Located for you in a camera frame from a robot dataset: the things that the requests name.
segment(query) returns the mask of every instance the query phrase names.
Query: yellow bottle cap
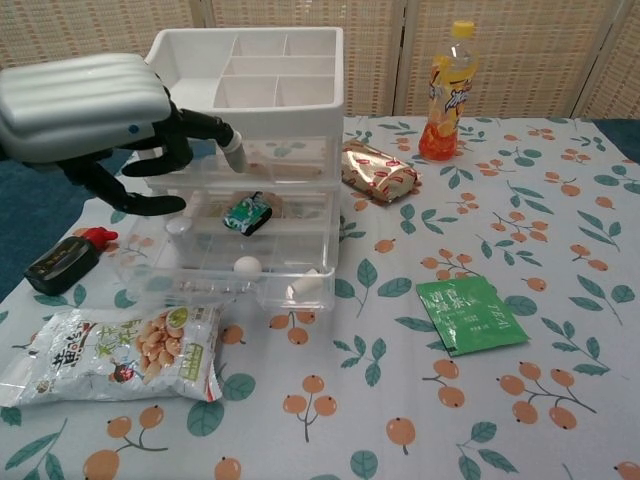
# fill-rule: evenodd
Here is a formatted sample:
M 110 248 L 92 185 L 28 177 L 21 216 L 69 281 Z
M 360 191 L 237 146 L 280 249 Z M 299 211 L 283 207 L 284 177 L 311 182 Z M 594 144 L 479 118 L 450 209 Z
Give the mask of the yellow bottle cap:
M 469 38 L 473 36 L 476 25 L 466 20 L 456 20 L 451 27 L 451 34 L 456 38 Z

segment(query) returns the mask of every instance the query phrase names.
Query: rattan panel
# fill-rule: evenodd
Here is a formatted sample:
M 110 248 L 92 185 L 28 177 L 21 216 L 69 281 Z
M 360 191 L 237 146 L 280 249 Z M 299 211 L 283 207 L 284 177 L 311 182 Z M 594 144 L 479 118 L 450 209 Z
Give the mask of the rattan panel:
M 635 0 L 582 114 L 640 118 L 640 0 Z
M 465 114 L 568 114 L 568 98 L 584 82 L 585 60 L 610 6 L 609 0 L 421 0 L 412 52 L 400 73 L 407 95 L 397 105 L 406 114 L 426 113 L 431 58 L 454 20 L 471 19 L 480 63 Z
M 0 2 L 0 65 L 97 52 L 146 55 L 159 30 L 191 27 L 188 0 Z
M 345 111 L 391 114 L 401 0 L 212 1 L 215 26 L 337 26 L 345 36 Z

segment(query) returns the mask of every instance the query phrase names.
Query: plastic storage box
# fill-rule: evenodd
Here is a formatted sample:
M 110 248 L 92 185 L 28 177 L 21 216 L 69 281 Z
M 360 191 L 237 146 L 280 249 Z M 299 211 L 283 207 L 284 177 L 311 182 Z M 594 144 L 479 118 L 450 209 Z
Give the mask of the plastic storage box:
M 154 192 L 187 201 L 180 216 L 189 229 L 168 233 L 175 215 L 137 219 L 124 245 L 147 237 L 153 245 L 144 255 L 120 249 L 116 264 L 127 290 L 148 301 L 248 293 L 264 307 L 331 309 L 340 217 L 342 31 L 166 30 L 146 60 L 179 108 L 220 116 L 242 134 L 248 166 L 235 173 L 209 149 L 180 172 L 146 179 Z M 194 143 L 196 153 L 199 146 Z M 255 191 L 273 193 L 281 204 L 244 237 L 227 229 L 222 216 L 241 192 Z M 233 272 L 242 256 L 257 258 L 262 273 Z

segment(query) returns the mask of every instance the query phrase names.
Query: table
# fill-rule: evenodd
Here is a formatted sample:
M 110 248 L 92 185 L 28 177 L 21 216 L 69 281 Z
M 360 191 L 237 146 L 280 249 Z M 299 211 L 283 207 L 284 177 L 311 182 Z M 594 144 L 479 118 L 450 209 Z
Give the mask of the table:
M 464 119 L 450 163 L 415 156 L 423 126 L 345 121 L 422 186 L 386 208 L 343 186 L 331 315 L 299 314 L 292 334 L 270 328 L 288 312 L 227 311 L 213 404 L 3 409 L 0 477 L 83 478 L 121 449 L 103 453 L 121 479 L 640 478 L 640 167 L 583 120 Z M 132 222 L 94 199 L 71 231 Z M 109 260 L 61 297 L 20 284 L 0 306 L 2 365 L 57 311 L 128 307 Z M 497 287 L 527 344 L 449 362 L 415 285 L 464 275 Z M 120 417 L 126 439 L 107 433 Z

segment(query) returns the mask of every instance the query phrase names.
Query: green packet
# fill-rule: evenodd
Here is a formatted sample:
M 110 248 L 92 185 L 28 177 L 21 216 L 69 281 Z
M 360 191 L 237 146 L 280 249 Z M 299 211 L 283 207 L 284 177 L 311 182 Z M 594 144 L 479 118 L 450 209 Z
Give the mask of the green packet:
M 484 277 L 422 283 L 416 290 L 452 357 L 529 339 Z

